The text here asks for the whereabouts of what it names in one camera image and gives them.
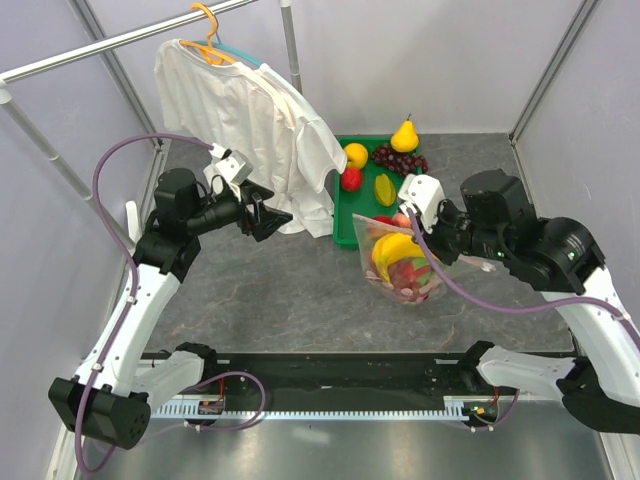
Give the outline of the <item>pink dragon fruit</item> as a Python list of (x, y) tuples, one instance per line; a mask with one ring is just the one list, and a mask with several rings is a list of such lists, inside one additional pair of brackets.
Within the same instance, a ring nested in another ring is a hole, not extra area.
[(403, 259), (389, 267), (390, 283), (382, 281), (384, 291), (401, 304), (420, 304), (445, 290), (440, 277), (426, 259)]

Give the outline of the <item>clear pink zip top bag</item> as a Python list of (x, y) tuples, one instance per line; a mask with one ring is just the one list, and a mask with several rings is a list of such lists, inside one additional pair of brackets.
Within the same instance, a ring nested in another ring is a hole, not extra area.
[(352, 221), (364, 278), (379, 293), (404, 305), (419, 305), (446, 293), (447, 285), (412, 230), (359, 214)]

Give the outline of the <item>yellow banana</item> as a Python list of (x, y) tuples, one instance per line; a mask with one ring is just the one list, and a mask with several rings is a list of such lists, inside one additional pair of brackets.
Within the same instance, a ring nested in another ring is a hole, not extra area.
[(425, 259), (421, 247), (414, 242), (413, 236), (406, 233), (388, 233), (380, 237), (374, 244), (371, 259), (379, 276), (390, 283), (389, 267), (403, 259)]

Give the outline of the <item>yellow star fruit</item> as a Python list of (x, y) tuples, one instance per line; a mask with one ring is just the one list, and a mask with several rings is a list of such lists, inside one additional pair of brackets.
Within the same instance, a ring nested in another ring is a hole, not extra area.
[(396, 202), (396, 188), (387, 174), (380, 174), (375, 178), (374, 196), (376, 201), (384, 207), (390, 207)]

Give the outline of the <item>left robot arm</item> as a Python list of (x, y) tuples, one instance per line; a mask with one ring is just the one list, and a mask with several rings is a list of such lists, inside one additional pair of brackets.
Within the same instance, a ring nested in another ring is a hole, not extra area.
[(248, 179), (221, 181), (212, 195), (186, 168), (163, 173), (155, 208), (130, 260), (130, 277), (107, 327), (70, 379), (53, 381), (48, 397), (77, 439), (92, 438), (121, 449), (142, 438), (151, 415), (192, 387), (208, 393), (219, 382), (213, 349), (177, 347), (159, 366), (139, 373), (138, 363), (169, 300), (200, 253), (200, 236), (237, 225), (263, 241), (292, 220), (267, 206), (273, 192)]

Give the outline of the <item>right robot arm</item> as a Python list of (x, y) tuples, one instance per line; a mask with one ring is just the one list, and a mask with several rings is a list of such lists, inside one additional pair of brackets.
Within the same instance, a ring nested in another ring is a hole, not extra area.
[(474, 344), (458, 381), (477, 394), (490, 385), (525, 390), (560, 402), (583, 425), (605, 433), (639, 431), (639, 331), (616, 294), (604, 255), (590, 231), (566, 218), (542, 218), (521, 180), (503, 170), (467, 178), (465, 208), (446, 199), (438, 180), (422, 175), (412, 188), (429, 258), (495, 260), (539, 292), (544, 303), (505, 313), (557, 310), (584, 353), (553, 360)]

